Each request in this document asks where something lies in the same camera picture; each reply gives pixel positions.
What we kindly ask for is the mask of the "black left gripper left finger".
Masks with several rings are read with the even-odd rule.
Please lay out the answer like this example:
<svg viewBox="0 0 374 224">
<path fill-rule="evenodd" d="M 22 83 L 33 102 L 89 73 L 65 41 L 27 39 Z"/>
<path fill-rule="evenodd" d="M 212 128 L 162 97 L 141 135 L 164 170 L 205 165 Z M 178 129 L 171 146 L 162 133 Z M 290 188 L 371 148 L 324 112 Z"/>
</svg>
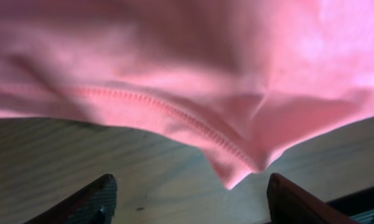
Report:
<svg viewBox="0 0 374 224">
<path fill-rule="evenodd" d="M 116 205 L 116 179 L 104 174 L 25 224 L 111 224 Z"/>
</svg>

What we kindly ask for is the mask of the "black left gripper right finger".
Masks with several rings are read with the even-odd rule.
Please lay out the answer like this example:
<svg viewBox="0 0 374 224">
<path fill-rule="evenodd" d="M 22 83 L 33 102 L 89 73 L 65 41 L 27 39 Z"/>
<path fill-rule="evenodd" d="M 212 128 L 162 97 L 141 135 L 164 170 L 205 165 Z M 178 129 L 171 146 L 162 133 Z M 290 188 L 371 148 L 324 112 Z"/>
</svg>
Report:
<svg viewBox="0 0 374 224">
<path fill-rule="evenodd" d="M 267 199 L 272 224 L 357 224 L 278 173 L 269 178 Z"/>
</svg>

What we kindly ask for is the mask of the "pink cloth garment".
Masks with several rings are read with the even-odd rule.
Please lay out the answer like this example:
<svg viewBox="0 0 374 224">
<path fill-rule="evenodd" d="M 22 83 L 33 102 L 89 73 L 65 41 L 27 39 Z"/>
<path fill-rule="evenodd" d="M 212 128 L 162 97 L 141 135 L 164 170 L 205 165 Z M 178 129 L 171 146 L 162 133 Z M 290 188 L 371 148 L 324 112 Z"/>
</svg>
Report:
<svg viewBox="0 0 374 224">
<path fill-rule="evenodd" d="M 0 0 L 0 118 L 154 132 L 228 189 L 374 116 L 374 0 Z"/>
</svg>

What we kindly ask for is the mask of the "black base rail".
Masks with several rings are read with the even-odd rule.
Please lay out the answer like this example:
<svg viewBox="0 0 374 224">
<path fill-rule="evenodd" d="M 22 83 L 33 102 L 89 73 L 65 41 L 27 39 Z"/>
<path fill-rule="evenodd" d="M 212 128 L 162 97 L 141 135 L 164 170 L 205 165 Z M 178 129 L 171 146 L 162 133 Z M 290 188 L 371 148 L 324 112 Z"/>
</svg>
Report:
<svg viewBox="0 0 374 224">
<path fill-rule="evenodd" d="M 374 186 L 327 202 L 353 221 L 374 224 Z"/>
</svg>

